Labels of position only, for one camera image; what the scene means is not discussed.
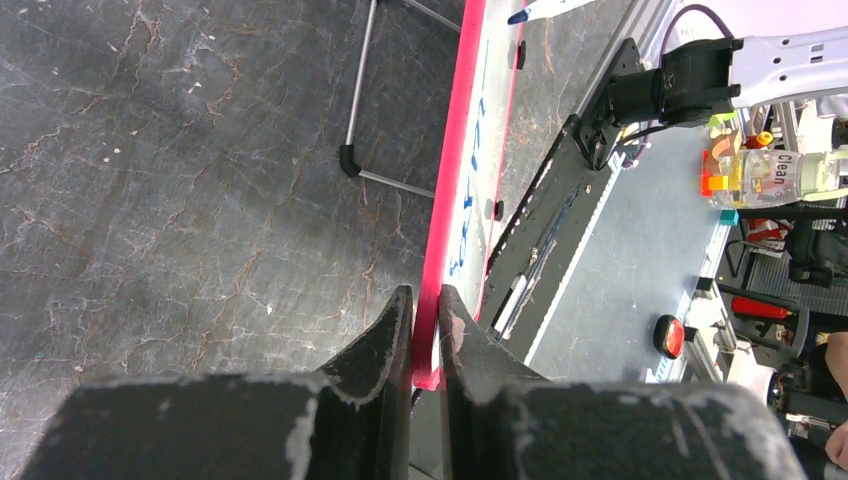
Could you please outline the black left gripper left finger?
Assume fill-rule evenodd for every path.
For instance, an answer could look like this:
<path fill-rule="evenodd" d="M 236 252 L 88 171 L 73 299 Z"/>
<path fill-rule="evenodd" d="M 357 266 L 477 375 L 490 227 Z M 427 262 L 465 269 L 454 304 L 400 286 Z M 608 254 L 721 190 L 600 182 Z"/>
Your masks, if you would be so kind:
<path fill-rule="evenodd" d="M 310 372 L 124 376 L 61 404 L 26 479 L 404 479 L 409 286 Z"/>

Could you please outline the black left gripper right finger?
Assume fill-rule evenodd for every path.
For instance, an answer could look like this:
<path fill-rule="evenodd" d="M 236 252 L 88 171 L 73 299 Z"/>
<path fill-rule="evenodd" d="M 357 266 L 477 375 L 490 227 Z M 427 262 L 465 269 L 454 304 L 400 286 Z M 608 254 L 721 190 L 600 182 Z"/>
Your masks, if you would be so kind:
<path fill-rule="evenodd" d="M 801 479 L 777 419 L 733 385 L 561 384 L 441 290 L 448 479 Z"/>

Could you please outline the white board with pink rim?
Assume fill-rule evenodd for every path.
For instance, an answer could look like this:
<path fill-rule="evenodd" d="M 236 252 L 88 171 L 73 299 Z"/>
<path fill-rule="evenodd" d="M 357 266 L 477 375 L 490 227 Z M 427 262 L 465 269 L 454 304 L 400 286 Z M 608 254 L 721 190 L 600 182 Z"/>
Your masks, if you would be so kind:
<path fill-rule="evenodd" d="M 412 338 L 412 384 L 440 383 L 440 292 L 453 286 L 472 317 L 482 308 L 519 62 L 522 1 L 464 5 Z"/>

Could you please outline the blue white marker pen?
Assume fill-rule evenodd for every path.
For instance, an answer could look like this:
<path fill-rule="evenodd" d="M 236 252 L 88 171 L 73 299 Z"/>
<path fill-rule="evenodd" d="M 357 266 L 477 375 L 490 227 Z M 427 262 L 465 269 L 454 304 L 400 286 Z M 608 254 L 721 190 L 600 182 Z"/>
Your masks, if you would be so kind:
<path fill-rule="evenodd" d="M 530 21 L 553 18 L 592 2 L 593 0 L 536 0 L 511 15 L 507 24 L 519 25 Z"/>

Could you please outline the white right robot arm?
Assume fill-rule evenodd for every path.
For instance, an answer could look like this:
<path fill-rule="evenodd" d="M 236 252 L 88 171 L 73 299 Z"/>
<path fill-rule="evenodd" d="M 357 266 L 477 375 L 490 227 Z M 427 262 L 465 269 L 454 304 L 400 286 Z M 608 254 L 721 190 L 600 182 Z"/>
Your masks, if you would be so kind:
<path fill-rule="evenodd" d="M 847 29 L 784 36 L 696 40 L 646 70 L 626 40 L 607 76 L 564 132 L 593 170 L 602 169 L 617 131 L 634 123 L 650 132 L 695 127 L 714 115 L 761 104 L 847 90 Z"/>

